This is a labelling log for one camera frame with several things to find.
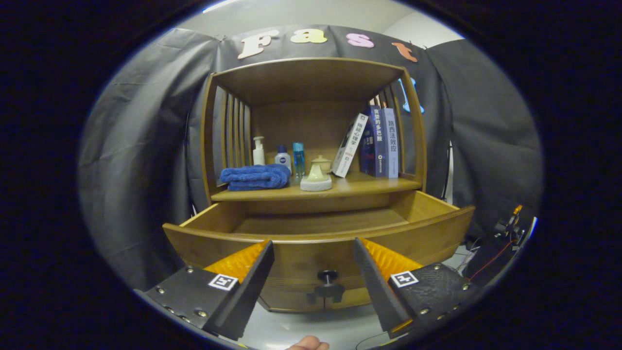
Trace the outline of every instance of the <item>drawer front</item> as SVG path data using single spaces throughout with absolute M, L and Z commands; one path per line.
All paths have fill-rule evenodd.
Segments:
M 272 239 L 275 262 L 261 293 L 260 304 L 273 311 L 309 312 L 369 303 L 353 258 L 355 237 L 367 238 L 423 265 L 441 262 L 450 258 L 462 242 L 474 209 L 467 207 L 397 227 L 332 236 L 229 234 L 170 224 L 165 224 L 164 230 L 180 256 L 201 268 L 263 239 Z M 321 285 L 317 279 L 320 270 L 339 273 L 335 283 L 346 288 L 340 303 L 309 300 L 307 294 Z

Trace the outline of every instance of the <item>wooden cabinet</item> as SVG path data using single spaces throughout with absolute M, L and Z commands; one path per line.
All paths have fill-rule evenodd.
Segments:
M 404 68 L 337 58 L 265 62 L 215 73 L 208 79 L 203 118 L 203 180 L 210 207 L 181 225 L 164 224 L 180 256 L 205 267 L 238 250 L 271 239 L 275 262 L 259 300 L 272 311 L 306 312 L 369 303 L 353 259 L 355 237 L 364 237 L 424 265 L 451 257 L 463 240 L 474 207 L 459 209 L 425 192 L 425 138 L 419 101 L 406 88 L 412 128 L 404 129 L 391 83 L 410 81 Z M 223 101 L 215 115 L 216 94 Z M 376 178 L 359 171 L 358 154 L 346 178 L 333 188 L 231 192 L 218 184 L 214 155 L 222 167 L 251 165 L 251 140 L 264 136 L 266 163 L 277 144 L 305 145 L 307 170 L 319 154 L 332 158 L 353 118 L 379 96 L 395 109 L 400 134 L 400 174 Z M 214 132 L 214 125 L 220 132 Z M 404 133 L 414 144 L 404 144 Z M 220 149 L 214 147 L 220 136 Z M 404 148 L 415 149 L 415 171 L 404 171 Z M 346 291 L 339 303 L 309 294 L 317 272 L 337 270 Z

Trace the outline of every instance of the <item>white pump bottle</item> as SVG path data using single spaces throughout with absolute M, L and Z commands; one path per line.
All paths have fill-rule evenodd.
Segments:
M 264 145 L 261 144 L 263 136 L 254 137 L 255 149 L 253 150 L 253 165 L 266 165 L 266 158 L 264 157 Z

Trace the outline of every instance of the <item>white wall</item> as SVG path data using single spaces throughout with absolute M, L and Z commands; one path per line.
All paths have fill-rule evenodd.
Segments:
M 464 39 L 445 24 L 419 11 L 413 11 L 396 21 L 382 34 L 410 41 L 419 47 L 432 47 L 444 42 Z
M 382 33 L 413 11 L 393 0 L 237 0 L 177 27 L 219 37 L 289 24 L 330 24 Z

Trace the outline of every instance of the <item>jar lid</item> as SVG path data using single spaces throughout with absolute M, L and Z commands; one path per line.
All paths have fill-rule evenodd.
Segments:
M 330 162 L 330 159 L 323 158 L 321 154 L 317 156 L 317 158 L 311 161 L 311 163 L 326 163 L 326 162 Z

